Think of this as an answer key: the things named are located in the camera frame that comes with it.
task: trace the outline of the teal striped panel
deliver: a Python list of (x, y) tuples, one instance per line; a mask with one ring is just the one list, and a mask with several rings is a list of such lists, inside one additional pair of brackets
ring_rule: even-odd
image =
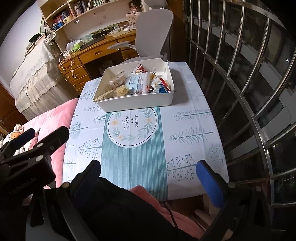
[(101, 176), (125, 189), (141, 185), (158, 200), (167, 200), (168, 181), (163, 129), (159, 107), (155, 107), (154, 110), (158, 115), (156, 132), (146, 143), (133, 148), (124, 148), (114, 144), (107, 134), (108, 121), (105, 122)]

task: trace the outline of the tablecloth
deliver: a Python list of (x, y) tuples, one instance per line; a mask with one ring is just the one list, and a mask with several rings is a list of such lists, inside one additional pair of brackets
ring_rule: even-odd
[(79, 98), (66, 144), (63, 182), (91, 160), (119, 187), (145, 187), (158, 200), (204, 194), (195, 174), (206, 160), (228, 182), (219, 133), (204, 94), (185, 62), (169, 63), (175, 91), (170, 106), (106, 113), (92, 101), (100, 78)]

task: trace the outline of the storage box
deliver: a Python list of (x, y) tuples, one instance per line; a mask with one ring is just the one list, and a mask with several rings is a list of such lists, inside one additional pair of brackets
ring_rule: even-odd
[[(168, 93), (145, 93), (111, 98), (107, 100), (95, 101), (96, 98), (106, 93), (109, 89), (108, 83), (120, 72), (131, 73), (139, 64), (142, 64), (147, 71), (155, 71), (159, 78), (163, 78), (170, 84), (171, 91)], [(168, 63), (160, 58), (147, 59), (117, 66), (109, 67), (105, 70), (101, 82), (96, 90), (93, 101), (105, 112), (121, 110), (141, 109), (156, 106), (167, 106), (173, 101), (174, 83)]]

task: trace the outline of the pink clothing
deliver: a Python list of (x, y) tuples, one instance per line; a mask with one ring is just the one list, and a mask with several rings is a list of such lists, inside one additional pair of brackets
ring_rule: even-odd
[[(78, 99), (72, 99), (58, 107), (46, 111), (45, 113), (36, 116), (23, 125), (24, 130), (33, 128), (35, 132), (39, 129), (38, 142), (48, 134), (61, 126), (70, 127), (71, 120), (77, 105)], [(57, 187), (62, 184), (63, 177), (63, 162), (65, 155), (66, 144), (62, 145), (55, 153), (51, 155), (52, 169), (56, 175)]]
[[(174, 226), (169, 211), (165, 207), (161, 207), (160, 203), (149, 192), (147, 192), (144, 187), (136, 186), (130, 189), (130, 191), (151, 204), (160, 214), (165, 217), (165, 219), (170, 221), (171, 224)], [(172, 214), (179, 229), (198, 239), (200, 239), (201, 236), (204, 234), (204, 230), (190, 218), (175, 211), (172, 211)]]

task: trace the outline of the gray chair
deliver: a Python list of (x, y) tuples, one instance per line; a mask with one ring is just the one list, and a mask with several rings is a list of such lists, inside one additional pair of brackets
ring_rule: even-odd
[(135, 45), (129, 41), (109, 46), (108, 49), (129, 47), (137, 51), (139, 57), (129, 59), (123, 63), (144, 59), (165, 59), (162, 48), (173, 23), (173, 13), (168, 9), (153, 9), (142, 13), (137, 19), (137, 33)]

